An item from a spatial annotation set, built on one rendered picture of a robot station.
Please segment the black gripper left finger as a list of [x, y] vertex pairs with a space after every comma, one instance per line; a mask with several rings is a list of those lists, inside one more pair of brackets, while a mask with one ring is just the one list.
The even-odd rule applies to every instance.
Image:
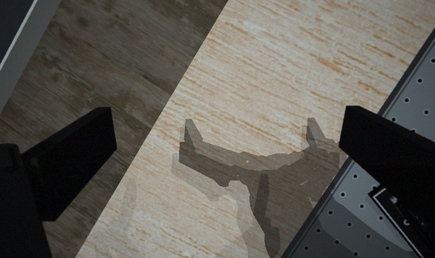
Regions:
[[22, 154], [0, 144], [0, 258], [52, 258], [42, 222], [56, 221], [116, 149], [111, 107]]

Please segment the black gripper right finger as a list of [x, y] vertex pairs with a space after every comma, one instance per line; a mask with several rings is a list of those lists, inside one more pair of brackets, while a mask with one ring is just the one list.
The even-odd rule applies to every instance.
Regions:
[[435, 142], [359, 105], [346, 105], [339, 146], [417, 217], [431, 217], [435, 258]]

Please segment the black multi-well plate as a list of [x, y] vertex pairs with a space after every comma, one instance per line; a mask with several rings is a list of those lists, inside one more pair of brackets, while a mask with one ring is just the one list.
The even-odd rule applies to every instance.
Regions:
[[431, 235], [425, 235], [431, 217], [416, 217], [400, 201], [397, 201], [395, 205], [431, 249]]

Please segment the grey base plate with hole grid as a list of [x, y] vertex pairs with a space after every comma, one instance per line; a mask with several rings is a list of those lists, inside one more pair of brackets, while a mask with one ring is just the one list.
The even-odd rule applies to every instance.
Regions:
[[[435, 29], [377, 113], [435, 142]], [[280, 258], [419, 258], [368, 195], [350, 156]]]

